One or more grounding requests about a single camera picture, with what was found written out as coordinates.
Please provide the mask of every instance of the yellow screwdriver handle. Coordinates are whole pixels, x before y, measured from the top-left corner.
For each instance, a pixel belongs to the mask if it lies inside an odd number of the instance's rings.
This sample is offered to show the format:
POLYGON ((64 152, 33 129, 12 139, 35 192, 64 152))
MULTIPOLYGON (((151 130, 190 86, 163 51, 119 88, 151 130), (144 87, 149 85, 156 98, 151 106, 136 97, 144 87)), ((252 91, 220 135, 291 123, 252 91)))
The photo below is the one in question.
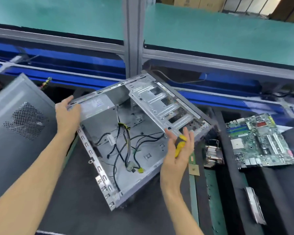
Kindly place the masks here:
POLYGON ((186 143, 186 137, 183 134, 180 134, 179 137, 175 141, 175 157, 177 157, 182 150, 182 148, 185 146, 186 143))

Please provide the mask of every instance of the green circuit board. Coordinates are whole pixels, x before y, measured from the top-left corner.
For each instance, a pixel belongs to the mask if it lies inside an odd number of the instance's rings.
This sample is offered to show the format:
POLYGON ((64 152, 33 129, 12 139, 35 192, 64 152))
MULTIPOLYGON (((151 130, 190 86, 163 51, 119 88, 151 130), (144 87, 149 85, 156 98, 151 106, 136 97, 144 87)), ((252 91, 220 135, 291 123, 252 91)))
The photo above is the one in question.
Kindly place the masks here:
POLYGON ((294 156, 269 114, 226 124, 239 167, 294 164, 294 156))

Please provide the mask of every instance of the black work surface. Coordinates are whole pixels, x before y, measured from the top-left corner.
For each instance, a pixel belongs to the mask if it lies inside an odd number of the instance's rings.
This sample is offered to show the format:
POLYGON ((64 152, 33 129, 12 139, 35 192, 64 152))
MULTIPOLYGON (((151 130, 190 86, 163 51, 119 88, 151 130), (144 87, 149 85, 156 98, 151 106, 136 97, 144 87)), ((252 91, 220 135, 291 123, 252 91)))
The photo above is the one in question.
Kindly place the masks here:
MULTIPOLYGON (((138 192, 124 209, 110 211, 95 181, 95 168, 79 140, 64 168, 40 230, 67 235, 175 234, 160 190, 159 177, 138 192)), ((191 208, 189 176, 181 183, 184 200, 191 208)))

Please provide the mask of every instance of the side panel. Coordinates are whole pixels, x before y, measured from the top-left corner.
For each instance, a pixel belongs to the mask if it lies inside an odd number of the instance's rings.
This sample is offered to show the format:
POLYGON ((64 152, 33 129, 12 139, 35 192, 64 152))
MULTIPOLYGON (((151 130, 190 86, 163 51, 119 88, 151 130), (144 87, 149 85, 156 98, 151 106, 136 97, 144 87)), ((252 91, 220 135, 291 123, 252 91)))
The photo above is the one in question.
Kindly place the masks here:
POLYGON ((55 104, 27 76, 0 92, 0 196, 56 132, 55 104))

